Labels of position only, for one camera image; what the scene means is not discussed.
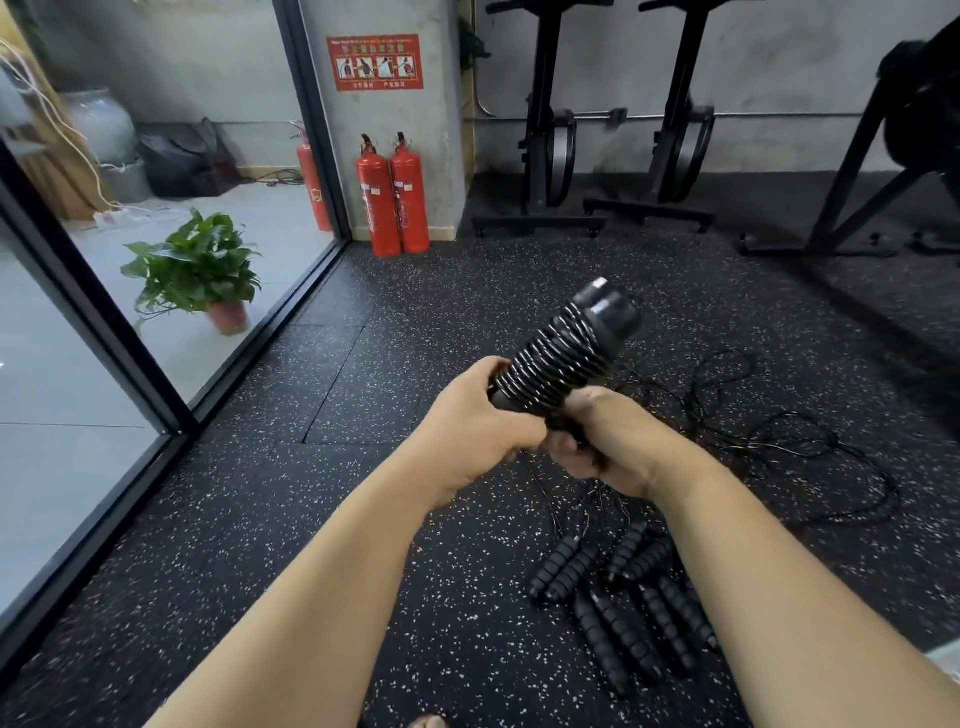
gray wall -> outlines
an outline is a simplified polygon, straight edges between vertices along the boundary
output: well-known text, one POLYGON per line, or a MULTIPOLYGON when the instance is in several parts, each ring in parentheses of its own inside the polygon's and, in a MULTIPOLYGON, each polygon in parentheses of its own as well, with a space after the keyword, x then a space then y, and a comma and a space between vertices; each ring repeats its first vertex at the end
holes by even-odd
POLYGON ((273 5, 30 0, 67 81, 105 85, 139 122, 221 125, 238 163, 297 166, 300 105, 273 5))
MULTIPOLYGON (((478 63, 480 101, 491 112, 523 116, 533 75, 536 19, 496 16, 479 0, 477 33, 492 58, 478 63)), ((554 108, 627 107, 663 113, 684 15, 640 14, 636 0, 564 15, 554 108)), ((710 15, 693 97, 717 111, 861 112, 880 59, 904 39, 935 34, 960 13, 957 0, 764 0, 732 2, 710 15)), ((718 119, 705 169, 836 169, 857 119, 718 119)), ((631 122, 616 132, 581 123, 578 172, 645 171, 660 122, 631 122)), ((477 171, 520 171, 522 124, 475 125, 477 171)), ((875 144, 867 169, 895 169, 875 144)))
POLYGON ((450 0, 305 0, 303 12, 324 97, 327 123, 354 234, 366 233, 354 161, 360 134, 393 153, 404 132, 423 162, 433 239, 453 239, 467 198, 460 114, 456 9, 450 0), (420 34, 423 90, 338 92, 326 50, 328 36, 420 34))

exercise bike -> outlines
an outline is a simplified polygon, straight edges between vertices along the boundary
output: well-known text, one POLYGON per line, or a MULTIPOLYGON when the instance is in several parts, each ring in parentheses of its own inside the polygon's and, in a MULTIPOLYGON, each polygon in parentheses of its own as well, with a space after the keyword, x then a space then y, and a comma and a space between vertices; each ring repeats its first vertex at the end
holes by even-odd
POLYGON ((700 54, 709 14, 731 0, 650 0, 640 3, 640 12, 677 8, 686 13, 673 81, 667 97, 663 126, 654 134, 654 154, 647 175, 647 188, 638 203, 618 200, 584 200, 584 212, 622 212, 639 223, 648 217, 687 220, 698 223, 697 232, 706 232, 716 219, 713 212, 675 206, 683 202, 707 155, 715 121, 714 108, 695 106, 690 96, 693 69, 700 54))
POLYGON ((539 19, 534 88, 528 99, 527 131, 519 148, 523 150, 523 192, 520 214, 481 216, 471 220, 474 234, 482 237, 486 228, 500 228, 511 235, 529 235, 536 228, 585 228, 596 237, 606 221, 588 215, 543 214, 559 206, 570 191, 576 159, 577 122, 569 109, 550 107, 553 75, 560 43, 563 14, 575 5, 610 7, 613 0, 505 0, 490 3, 487 14, 526 10, 539 19))
MULTIPOLYGON (((889 257, 903 245, 879 232, 854 239, 884 208, 921 177, 936 174, 960 208, 960 17, 930 41, 900 43, 880 62, 874 93, 824 201, 809 240, 800 246, 740 238, 744 255, 867 255, 889 257), (842 224, 863 161, 880 125, 890 157, 903 171, 842 224)), ((921 252, 960 253, 960 239, 938 240, 922 231, 921 252)))

rubber gym floor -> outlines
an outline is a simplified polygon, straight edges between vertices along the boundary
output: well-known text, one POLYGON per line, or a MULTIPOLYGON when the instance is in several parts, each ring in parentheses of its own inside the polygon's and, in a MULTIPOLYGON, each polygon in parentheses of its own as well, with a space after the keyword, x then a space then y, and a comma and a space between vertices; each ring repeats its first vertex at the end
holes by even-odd
MULTIPOLYGON (((682 388, 707 354, 754 352, 760 373, 732 391, 728 426, 806 410, 898 479, 903 507, 891 522, 814 528, 803 540, 920 649, 955 639, 956 258, 804 262, 734 249, 745 227, 808 230, 828 182, 705 176, 700 202, 721 210, 705 235, 615 221, 598 240, 493 230, 475 240, 465 224, 460 242, 421 256, 380 260, 350 246, 0 697, 2 724, 141 725, 447 381, 482 355, 510 355, 599 275, 642 299, 644 324, 623 355, 638 371, 682 388)), ((629 180, 577 181, 571 204, 618 185, 629 197, 629 180)), ((509 211, 515 187, 478 179, 465 219, 509 211)), ((945 201, 925 193, 876 224, 908 235, 920 218, 948 219, 945 201)), ((572 502, 579 486, 538 462, 556 502, 572 502)), ((785 479, 760 494, 775 510, 817 507, 819 497, 856 505, 871 487, 856 470, 822 478, 813 495, 785 479)), ((718 656, 691 679, 614 700, 565 608, 535 608, 523 595, 552 541, 522 462, 432 516, 410 552, 365 725, 404 726, 428 710, 460 728, 749 722, 718 656)))

fire extinguisher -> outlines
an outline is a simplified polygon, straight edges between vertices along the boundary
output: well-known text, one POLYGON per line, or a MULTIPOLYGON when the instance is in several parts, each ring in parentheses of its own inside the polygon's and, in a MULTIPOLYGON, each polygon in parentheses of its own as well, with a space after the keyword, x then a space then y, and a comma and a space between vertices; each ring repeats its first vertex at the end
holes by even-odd
POLYGON ((394 173, 396 212, 400 219, 400 237, 406 253, 425 253, 430 249, 430 229, 426 222, 426 198, 423 195, 423 169, 420 155, 410 151, 403 132, 396 135, 396 153, 390 160, 394 173))
POLYGON ((306 136, 306 129, 300 121, 291 122, 300 133, 300 146, 297 147, 297 159, 300 160, 300 171, 307 192, 310 193, 310 204, 313 206, 313 216, 317 218, 317 227, 324 232, 333 232, 330 226, 330 215, 324 203, 324 191, 320 187, 320 175, 317 166, 313 163, 313 150, 310 149, 310 140, 306 136))
POLYGON ((373 254, 385 257, 400 255, 400 231, 396 226, 396 206, 391 193, 390 163, 376 152, 366 134, 357 159, 357 177, 363 195, 363 207, 367 211, 370 240, 373 254))

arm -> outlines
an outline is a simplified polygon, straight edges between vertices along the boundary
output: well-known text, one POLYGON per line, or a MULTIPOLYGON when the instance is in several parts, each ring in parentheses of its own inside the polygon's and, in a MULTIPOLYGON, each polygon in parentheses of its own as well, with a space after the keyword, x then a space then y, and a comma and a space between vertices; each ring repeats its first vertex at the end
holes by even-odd
POLYGON ((440 394, 148 728, 355 728, 423 519, 546 435, 542 420, 488 402, 501 364, 484 359, 440 394))
POLYGON ((551 433, 554 458, 656 503, 757 726, 960 725, 960 688, 708 453, 609 390, 568 409, 606 458, 551 433))

